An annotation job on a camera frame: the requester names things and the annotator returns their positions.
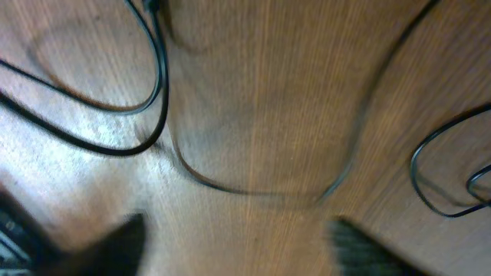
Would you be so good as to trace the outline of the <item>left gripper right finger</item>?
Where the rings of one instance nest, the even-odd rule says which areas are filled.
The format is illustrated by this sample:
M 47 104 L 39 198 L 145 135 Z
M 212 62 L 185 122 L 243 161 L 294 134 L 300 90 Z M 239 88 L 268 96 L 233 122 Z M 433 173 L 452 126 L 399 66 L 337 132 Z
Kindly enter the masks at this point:
M 328 242 L 344 276 L 431 276 L 433 272 L 345 217 L 328 223 Z

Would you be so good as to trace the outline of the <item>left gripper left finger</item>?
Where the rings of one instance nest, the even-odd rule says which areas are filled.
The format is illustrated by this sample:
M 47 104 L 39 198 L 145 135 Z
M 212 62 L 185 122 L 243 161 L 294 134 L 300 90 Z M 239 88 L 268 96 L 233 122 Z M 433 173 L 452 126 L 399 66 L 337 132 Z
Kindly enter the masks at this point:
M 52 276 L 136 276 L 147 241 L 147 223 L 141 213 L 132 215 L 100 241 L 60 261 L 38 269 Z

